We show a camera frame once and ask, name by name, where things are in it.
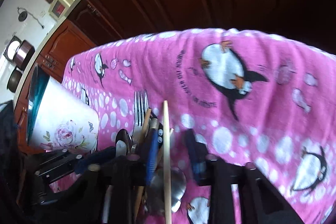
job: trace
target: fork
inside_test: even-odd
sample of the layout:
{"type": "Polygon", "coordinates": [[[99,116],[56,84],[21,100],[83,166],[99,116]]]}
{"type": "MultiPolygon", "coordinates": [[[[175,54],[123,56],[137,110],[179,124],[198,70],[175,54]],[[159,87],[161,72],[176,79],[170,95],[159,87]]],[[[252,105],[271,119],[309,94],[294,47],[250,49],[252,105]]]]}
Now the fork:
{"type": "Polygon", "coordinates": [[[144,123],[145,114],[148,109],[148,97],[146,90],[139,90],[134,93],[134,129],[133,146],[131,153],[135,152],[141,138],[141,129],[144,123]]]}

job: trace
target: white wall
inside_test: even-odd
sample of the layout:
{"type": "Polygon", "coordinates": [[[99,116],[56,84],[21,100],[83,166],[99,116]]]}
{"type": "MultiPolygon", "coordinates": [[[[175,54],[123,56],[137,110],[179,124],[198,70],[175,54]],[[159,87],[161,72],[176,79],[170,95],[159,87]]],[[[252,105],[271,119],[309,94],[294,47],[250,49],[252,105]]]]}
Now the white wall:
{"type": "MultiPolygon", "coordinates": [[[[0,54],[5,49],[5,42],[13,35],[27,40],[36,49],[56,23],[48,13],[49,6],[46,0],[5,0],[0,7],[0,54]],[[19,22],[17,7],[31,12],[45,26],[44,29],[30,15],[24,22],[19,22]]],[[[14,67],[3,56],[0,58],[0,103],[14,97],[14,93],[7,90],[7,82],[14,67]]]]}

